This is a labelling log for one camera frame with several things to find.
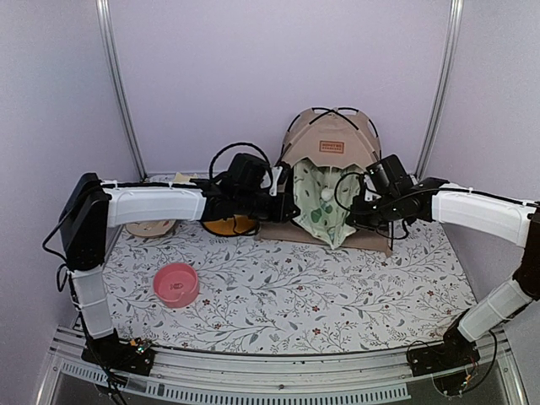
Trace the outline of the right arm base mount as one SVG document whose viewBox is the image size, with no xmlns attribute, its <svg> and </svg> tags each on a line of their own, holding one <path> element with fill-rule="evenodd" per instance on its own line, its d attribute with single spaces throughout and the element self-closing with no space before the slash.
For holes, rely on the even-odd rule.
<svg viewBox="0 0 540 405">
<path fill-rule="evenodd" d="M 421 376 L 474 365 L 480 360 L 480 354 L 474 344 L 453 348 L 444 343 L 429 345 L 415 341 L 407 349 L 406 360 L 413 376 Z"/>
</svg>

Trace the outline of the black tent pole one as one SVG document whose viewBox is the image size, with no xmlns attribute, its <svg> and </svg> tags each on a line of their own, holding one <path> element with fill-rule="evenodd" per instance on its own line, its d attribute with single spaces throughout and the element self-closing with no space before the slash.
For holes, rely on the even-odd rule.
<svg viewBox="0 0 540 405">
<path fill-rule="evenodd" d="M 317 166 L 344 169 L 350 165 L 365 168 L 381 158 L 381 142 L 365 125 L 356 131 L 346 123 L 326 116 L 310 125 L 315 116 L 311 108 L 302 111 L 283 137 L 278 160 L 295 165 L 309 159 Z"/>
</svg>

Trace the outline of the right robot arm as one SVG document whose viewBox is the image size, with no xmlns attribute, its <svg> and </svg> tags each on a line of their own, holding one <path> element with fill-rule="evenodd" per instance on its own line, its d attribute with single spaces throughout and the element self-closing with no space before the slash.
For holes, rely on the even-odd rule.
<svg viewBox="0 0 540 405">
<path fill-rule="evenodd" d="M 506 197 L 439 177 L 416 181 L 396 155 L 356 174 L 359 193 L 346 204 L 347 224 L 378 230 L 419 221 L 444 227 L 477 304 L 457 317 L 436 350 L 445 368 L 472 343 L 539 299 L 539 201 Z"/>
</svg>

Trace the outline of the pink pet bowl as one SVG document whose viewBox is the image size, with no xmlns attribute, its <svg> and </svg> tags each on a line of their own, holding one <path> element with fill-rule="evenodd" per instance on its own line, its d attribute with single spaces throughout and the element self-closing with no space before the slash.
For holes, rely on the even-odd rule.
<svg viewBox="0 0 540 405">
<path fill-rule="evenodd" d="M 168 264 L 155 274 L 153 289 L 159 300 L 167 307 L 172 309 L 187 307 L 199 295 L 197 272 L 186 263 Z"/>
</svg>

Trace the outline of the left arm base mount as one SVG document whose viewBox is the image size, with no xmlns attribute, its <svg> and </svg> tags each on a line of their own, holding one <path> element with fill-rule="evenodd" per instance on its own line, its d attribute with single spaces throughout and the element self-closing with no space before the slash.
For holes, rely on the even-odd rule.
<svg viewBox="0 0 540 405">
<path fill-rule="evenodd" d="M 154 365 L 155 351 L 150 341 L 136 338 L 123 342 L 111 334 L 102 338 L 88 338 L 81 359 L 104 366 L 108 370 L 124 371 L 149 376 Z"/>
</svg>

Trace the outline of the black tent pole two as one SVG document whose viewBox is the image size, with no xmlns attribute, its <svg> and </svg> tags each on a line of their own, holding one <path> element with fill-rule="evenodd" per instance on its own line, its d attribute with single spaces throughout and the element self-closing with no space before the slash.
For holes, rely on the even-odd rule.
<svg viewBox="0 0 540 405">
<path fill-rule="evenodd" d="M 359 125 L 365 125 L 370 133 L 375 137 L 379 137 L 379 133 L 375 126 L 375 123 L 363 112 L 354 107 L 311 107 L 310 110 L 315 114 L 315 116 L 309 121 L 309 124 L 312 125 L 315 122 L 320 121 L 326 116 L 333 116 L 334 120 L 338 122 L 346 123 L 354 130 L 359 130 Z"/>
</svg>

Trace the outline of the yellow double bowl holder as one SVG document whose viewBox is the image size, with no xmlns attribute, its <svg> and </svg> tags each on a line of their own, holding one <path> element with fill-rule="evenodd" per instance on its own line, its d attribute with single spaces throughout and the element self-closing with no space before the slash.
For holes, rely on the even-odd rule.
<svg viewBox="0 0 540 405">
<path fill-rule="evenodd" d="M 210 234 L 221 237 L 253 235 L 259 229 L 259 223 L 245 215 L 235 215 L 231 218 L 215 221 L 203 221 L 201 225 Z"/>
</svg>

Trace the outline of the cream cat-ear bowl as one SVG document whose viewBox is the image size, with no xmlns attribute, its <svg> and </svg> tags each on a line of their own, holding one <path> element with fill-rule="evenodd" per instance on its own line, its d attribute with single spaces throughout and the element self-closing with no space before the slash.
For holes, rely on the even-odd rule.
<svg viewBox="0 0 540 405">
<path fill-rule="evenodd" d="M 192 182 L 193 180 L 196 180 L 197 178 L 198 178 L 198 174 L 176 173 L 173 179 L 173 182 L 175 184 L 186 184 L 186 183 Z"/>
</svg>

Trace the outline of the beige pet tent fabric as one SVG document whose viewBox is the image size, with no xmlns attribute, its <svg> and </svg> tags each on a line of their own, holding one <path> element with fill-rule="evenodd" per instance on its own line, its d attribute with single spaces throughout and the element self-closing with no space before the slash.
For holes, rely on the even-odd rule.
<svg viewBox="0 0 540 405">
<path fill-rule="evenodd" d="M 262 225 L 260 240 L 282 240 L 392 254 L 388 239 L 345 223 L 359 194 L 360 173 L 381 158 L 374 125 L 352 107 L 311 107 L 289 125 L 278 161 L 291 167 L 285 185 L 300 215 L 286 224 Z"/>
</svg>

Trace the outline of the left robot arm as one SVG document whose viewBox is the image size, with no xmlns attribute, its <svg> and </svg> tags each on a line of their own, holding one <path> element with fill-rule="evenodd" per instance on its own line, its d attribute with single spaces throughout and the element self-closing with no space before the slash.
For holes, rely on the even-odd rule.
<svg viewBox="0 0 540 405">
<path fill-rule="evenodd" d="M 243 215 L 260 223 L 286 223 L 300 214 L 294 198 L 281 190 L 281 166 L 237 154 L 217 175 L 188 181 L 106 181 L 94 172 L 80 176 L 67 200 L 58 230 L 73 299 L 94 354 L 108 366 L 126 357 L 115 331 L 103 271 L 122 228 L 131 223 L 214 221 Z"/>
</svg>

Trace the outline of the avocado print pet mat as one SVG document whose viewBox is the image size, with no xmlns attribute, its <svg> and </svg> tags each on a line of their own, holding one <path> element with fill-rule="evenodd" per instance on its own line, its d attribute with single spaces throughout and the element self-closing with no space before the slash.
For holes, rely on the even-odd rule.
<svg viewBox="0 0 540 405">
<path fill-rule="evenodd" d="M 332 249 L 340 247 L 356 232 L 345 219 L 353 198 L 359 194 L 357 174 L 362 171 L 357 165 L 340 169 L 317 166 L 309 159 L 297 162 L 293 168 L 293 196 L 300 215 L 295 223 Z M 326 188 L 333 191 L 329 202 L 321 199 L 321 191 Z"/>
</svg>

